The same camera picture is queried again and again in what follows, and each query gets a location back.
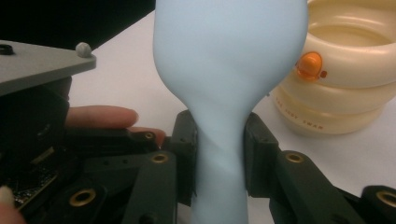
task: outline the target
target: beige stacked ring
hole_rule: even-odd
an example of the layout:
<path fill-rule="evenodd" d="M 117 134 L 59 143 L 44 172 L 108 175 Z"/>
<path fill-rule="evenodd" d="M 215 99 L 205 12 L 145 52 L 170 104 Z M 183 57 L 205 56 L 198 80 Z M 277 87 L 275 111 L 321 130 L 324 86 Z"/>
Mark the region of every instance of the beige stacked ring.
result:
<path fill-rule="evenodd" d="M 396 95 L 393 0 L 309 0 L 302 57 L 272 91 L 294 130 L 351 133 Z"/>

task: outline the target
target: white table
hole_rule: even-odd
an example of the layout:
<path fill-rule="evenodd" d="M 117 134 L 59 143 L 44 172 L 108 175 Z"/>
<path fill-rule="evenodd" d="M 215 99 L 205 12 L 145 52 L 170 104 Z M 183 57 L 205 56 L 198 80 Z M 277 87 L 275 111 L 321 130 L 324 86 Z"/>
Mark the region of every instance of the white table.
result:
<path fill-rule="evenodd" d="M 71 106 L 118 105 L 140 114 L 137 126 L 172 134 L 177 113 L 186 109 L 161 82 L 152 57 L 154 12 L 93 51 L 94 70 L 74 76 Z M 396 189 L 396 99 L 369 127 L 356 133 L 310 138 L 292 132 L 270 97 L 255 107 L 282 150 L 303 152 L 338 188 L 357 196 L 368 185 Z M 266 199 L 249 199 L 251 224 L 274 223 Z M 189 208 L 179 207 L 178 223 L 188 223 Z"/>

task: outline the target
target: orange button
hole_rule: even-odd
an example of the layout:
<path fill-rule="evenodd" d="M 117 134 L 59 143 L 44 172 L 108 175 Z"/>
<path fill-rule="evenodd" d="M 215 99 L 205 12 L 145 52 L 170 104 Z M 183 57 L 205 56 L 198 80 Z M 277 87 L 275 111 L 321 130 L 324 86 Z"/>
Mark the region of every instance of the orange button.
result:
<path fill-rule="evenodd" d="M 319 78 L 322 59 L 316 52 L 309 52 L 301 56 L 296 64 L 297 74 L 307 80 L 315 81 Z"/>

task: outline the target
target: finger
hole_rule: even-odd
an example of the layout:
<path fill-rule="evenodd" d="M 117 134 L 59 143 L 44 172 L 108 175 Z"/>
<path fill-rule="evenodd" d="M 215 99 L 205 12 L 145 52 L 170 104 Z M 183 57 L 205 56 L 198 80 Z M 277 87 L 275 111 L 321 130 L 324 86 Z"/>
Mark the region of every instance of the finger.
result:
<path fill-rule="evenodd" d="M 11 189 L 0 188 L 0 224 L 25 224 L 21 213 L 14 208 Z"/>
<path fill-rule="evenodd" d="M 120 129 L 134 125 L 138 120 L 132 109 L 110 105 L 90 105 L 71 107 L 67 113 L 65 126 L 75 128 Z"/>
<path fill-rule="evenodd" d="M 160 129 L 153 129 L 153 128 L 143 128 L 143 127 L 130 127 L 128 128 L 129 131 L 132 133 L 139 133 L 139 132 L 152 132 L 155 134 L 155 142 L 157 146 L 161 146 L 163 144 L 163 140 L 165 139 L 166 133 Z"/>

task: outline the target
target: dark background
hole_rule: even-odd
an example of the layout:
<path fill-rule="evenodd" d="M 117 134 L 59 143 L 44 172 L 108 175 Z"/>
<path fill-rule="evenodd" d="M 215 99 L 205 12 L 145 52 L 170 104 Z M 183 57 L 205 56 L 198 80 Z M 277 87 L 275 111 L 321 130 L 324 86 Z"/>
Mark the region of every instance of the dark background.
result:
<path fill-rule="evenodd" d="M 96 49 L 154 8 L 155 0 L 3 0 L 0 40 Z"/>

